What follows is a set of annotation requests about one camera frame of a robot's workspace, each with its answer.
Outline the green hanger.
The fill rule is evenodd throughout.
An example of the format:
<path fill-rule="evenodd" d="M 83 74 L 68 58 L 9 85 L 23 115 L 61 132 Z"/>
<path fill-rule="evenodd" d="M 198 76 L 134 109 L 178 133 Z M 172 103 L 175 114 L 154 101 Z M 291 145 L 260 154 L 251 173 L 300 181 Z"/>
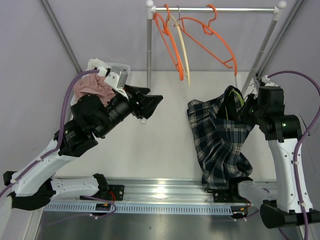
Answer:
<path fill-rule="evenodd" d="M 226 119 L 238 120 L 239 111 L 242 109 L 242 107 L 245 104 L 242 94 L 235 88 L 232 88 L 225 95 L 224 100 L 225 100 L 224 110 L 225 110 Z"/>

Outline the navy plaid skirt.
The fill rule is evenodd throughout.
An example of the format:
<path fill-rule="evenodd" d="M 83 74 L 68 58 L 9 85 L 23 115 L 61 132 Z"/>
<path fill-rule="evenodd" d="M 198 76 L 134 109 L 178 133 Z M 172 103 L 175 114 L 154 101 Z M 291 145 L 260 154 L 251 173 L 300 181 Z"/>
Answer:
<path fill-rule="evenodd" d="M 239 120 L 227 120 L 225 96 L 230 89 L 240 92 L 230 85 L 217 98 L 194 99 L 187 105 L 187 118 L 206 192 L 226 190 L 233 179 L 247 178 L 253 172 L 242 148 L 254 127 Z"/>

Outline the pink garment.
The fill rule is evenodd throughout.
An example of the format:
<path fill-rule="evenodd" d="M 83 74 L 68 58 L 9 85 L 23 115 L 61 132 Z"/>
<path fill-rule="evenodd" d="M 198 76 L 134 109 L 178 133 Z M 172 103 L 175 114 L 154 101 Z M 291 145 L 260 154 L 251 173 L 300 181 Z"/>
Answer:
<path fill-rule="evenodd" d="M 91 73 L 77 81 L 73 87 L 76 101 L 85 95 L 97 95 L 102 104 L 107 106 L 116 94 L 104 80 L 105 77 Z"/>

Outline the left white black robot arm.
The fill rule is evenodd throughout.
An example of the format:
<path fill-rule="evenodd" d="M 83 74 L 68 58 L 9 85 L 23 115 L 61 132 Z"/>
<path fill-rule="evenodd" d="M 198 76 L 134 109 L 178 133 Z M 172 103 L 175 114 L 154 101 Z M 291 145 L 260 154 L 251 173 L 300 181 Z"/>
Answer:
<path fill-rule="evenodd" d="M 82 96 L 70 108 L 72 120 L 65 123 L 49 143 L 50 147 L 59 144 L 57 149 L 45 150 L 21 171 L 3 174 L 5 185 L 11 187 L 7 197 L 12 209 L 33 211 L 52 200 L 68 198 L 110 199 L 110 186 L 103 174 L 74 179 L 53 175 L 97 146 L 98 138 L 105 138 L 129 115 L 137 119 L 150 118 L 164 98 L 150 95 L 150 89 L 146 87 L 125 85 L 124 90 L 127 97 L 117 93 L 108 105 L 104 105 L 96 94 Z"/>

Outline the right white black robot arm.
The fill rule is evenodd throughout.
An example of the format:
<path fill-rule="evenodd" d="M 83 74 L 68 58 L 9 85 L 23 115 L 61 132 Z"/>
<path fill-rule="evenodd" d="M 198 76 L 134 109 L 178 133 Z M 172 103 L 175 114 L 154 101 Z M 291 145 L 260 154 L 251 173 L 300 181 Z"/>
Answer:
<path fill-rule="evenodd" d="M 284 91 L 279 86 L 261 86 L 250 94 L 241 109 L 241 120 L 254 124 L 264 134 L 270 148 L 277 180 L 277 194 L 271 194 L 253 180 L 244 180 L 228 189 L 234 202 L 243 198 L 259 209 L 268 229 L 319 223 L 303 180 L 298 140 L 302 136 L 299 119 L 285 114 Z"/>

